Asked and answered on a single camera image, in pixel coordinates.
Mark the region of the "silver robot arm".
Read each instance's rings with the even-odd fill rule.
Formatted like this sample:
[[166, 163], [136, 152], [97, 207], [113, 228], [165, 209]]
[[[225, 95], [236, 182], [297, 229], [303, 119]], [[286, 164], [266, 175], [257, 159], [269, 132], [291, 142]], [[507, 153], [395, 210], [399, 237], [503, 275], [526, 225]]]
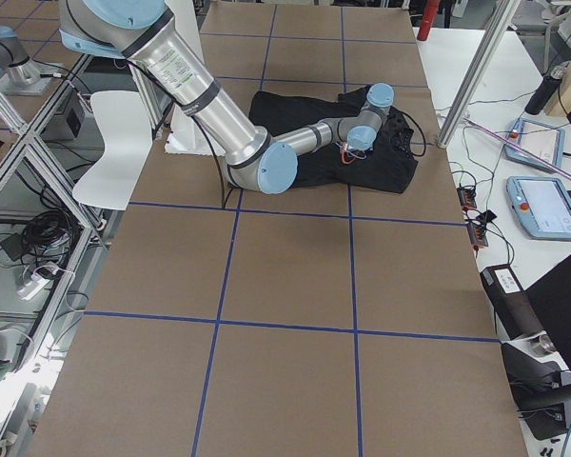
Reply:
[[0, 90], [7, 95], [40, 96], [50, 77], [51, 71], [31, 59], [14, 30], [0, 26]]
[[278, 194], [295, 181], [299, 156], [329, 144], [366, 151], [394, 101], [386, 83], [370, 87], [355, 117], [328, 118], [272, 137], [254, 126], [176, 29], [163, 1], [62, 1], [62, 42], [70, 50], [138, 65], [206, 129], [226, 153], [222, 169], [234, 186]]

